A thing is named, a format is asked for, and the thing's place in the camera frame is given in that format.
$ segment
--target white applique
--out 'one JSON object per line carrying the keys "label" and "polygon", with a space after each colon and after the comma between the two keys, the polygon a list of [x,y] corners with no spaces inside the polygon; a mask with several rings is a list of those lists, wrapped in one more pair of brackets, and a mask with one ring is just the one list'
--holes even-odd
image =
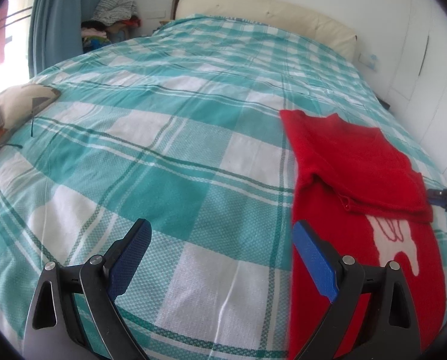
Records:
{"label": "white applique", "polygon": [[419,261],[417,260],[417,246],[412,239],[410,226],[407,220],[376,218],[367,215],[373,228],[374,242],[379,251],[379,263],[385,266],[388,261],[395,258],[398,252],[407,255],[412,273],[419,275]]}

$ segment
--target plaid bedspread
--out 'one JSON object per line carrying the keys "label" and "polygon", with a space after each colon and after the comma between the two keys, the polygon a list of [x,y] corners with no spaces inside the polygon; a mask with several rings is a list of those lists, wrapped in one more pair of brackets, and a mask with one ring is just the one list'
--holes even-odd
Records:
{"label": "plaid bedspread", "polygon": [[[0,151],[0,329],[19,350],[45,263],[82,263],[146,218],[151,245],[116,304],[147,354],[285,358],[296,169],[280,109],[377,126],[445,185],[353,65],[267,25],[192,16],[33,82],[62,95]],[[443,210],[433,228],[447,286]]]}

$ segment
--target headboard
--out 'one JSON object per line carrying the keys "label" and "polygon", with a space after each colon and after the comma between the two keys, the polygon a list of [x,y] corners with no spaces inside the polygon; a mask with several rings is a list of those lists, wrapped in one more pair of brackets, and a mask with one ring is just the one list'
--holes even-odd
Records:
{"label": "headboard", "polygon": [[355,53],[356,34],[314,10],[276,0],[174,0],[171,19],[200,13],[259,21],[327,45],[347,60]]}

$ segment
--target bed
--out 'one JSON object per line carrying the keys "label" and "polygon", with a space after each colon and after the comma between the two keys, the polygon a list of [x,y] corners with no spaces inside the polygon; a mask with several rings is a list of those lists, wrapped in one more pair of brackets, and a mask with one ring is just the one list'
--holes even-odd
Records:
{"label": "bed", "polygon": [[[30,123],[14,134],[21,149],[0,151],[0,329],[18,350],[43,266],[85,262],[146,218],[151,245],[116,301],[146,353],[285,358],[296,166],[281,109],[379,127],[428,188],[446,185],[349,62],[352,30],[272,0],[266,21],[252,14],[262,0],[243,0],[247,15],[235,1],[180,0],[153,36],[32,80],[62,95],[35,117],[33,137]],[[432,227],[447,294],[443,210]]]}

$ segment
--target blue gripper pad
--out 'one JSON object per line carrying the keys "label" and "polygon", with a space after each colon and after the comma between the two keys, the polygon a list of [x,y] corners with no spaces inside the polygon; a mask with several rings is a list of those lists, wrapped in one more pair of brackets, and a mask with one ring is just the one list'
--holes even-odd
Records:
{"label": "blue gripper pad", "polygon": [[151,240],[152,226],[144,220],[109,272],[107,294],[112,301],[127,291]]}
{"label": "blue gripper pad", "polygon": [[299,222],[294,225],[292,241],[319,293],[333,302],[338,293],[335,271]]}

